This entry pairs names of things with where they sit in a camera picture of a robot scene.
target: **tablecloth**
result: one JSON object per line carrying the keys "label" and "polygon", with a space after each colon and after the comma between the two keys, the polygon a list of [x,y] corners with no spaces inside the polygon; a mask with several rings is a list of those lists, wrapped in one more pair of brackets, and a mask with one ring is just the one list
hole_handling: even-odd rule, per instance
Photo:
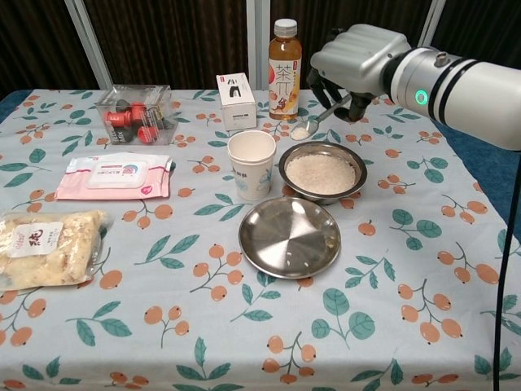
{"label": "tablecloth", "polygon": [[[342,248],[298,281],[241,253],[243,216],[215,90],[176,90],[179,126],[164,147],[116,146],[94,107],[101,91],[35,90],[0,125],[2,209],[103,209],[113,223],[94,279],[0,296],[0,388],[343,390],[492,389],[493,324],[505,223],[427,119],[375,99],[313,139],[366,162],[358,193],[326,206]],[[297,143],[255,91],[258,129]],[[299,120],[322,111],[309,91]],[[169,154],[168,199],[55,201],[73,157]],[[267,198],[290,196],[274,170]],[[521,248],[504,298],[501,389],[521,387]]]}

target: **plastic bottle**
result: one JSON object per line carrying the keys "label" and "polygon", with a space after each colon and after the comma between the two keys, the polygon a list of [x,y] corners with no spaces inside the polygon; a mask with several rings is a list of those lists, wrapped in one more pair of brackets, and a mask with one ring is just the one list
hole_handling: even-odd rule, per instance
{"label": "plastic bottle", "polygon": [[275,39],[269,43],[269,116],[275,120],[297,117],[302,46],[296,39],[296,21],[279,19]]}

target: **product box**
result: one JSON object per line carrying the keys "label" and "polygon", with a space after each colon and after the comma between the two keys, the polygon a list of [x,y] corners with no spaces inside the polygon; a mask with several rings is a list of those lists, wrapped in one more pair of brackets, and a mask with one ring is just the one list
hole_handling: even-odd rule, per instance
{"label": "product box", "polygon": [[112,144],[168,145],[177,122],[170,86],[114,85],[96,103]]}
{"label": "product box", "polygon": [[255,98],[244,73],[217,75],[222,118],[226,130],[257,126]]}

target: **paper cup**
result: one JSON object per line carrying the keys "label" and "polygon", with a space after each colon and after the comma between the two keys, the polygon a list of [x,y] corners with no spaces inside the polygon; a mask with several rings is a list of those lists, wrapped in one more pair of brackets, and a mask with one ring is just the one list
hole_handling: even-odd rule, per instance
{"label": "paper cup", "polygon": [[275,139],[266,132],[245,130],[230,138],[228,156],[240,197],[255,201],[268,195],[275,151]]}

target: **wet wipes pack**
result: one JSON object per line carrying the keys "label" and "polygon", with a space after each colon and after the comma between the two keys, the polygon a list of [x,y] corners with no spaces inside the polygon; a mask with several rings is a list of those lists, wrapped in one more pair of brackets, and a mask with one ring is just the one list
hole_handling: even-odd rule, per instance
{"label": "wet wipes pack", "polygon": [[74,158],[57,200],[140,200],[169,196],[172,159],[166,155],[122,152]]}

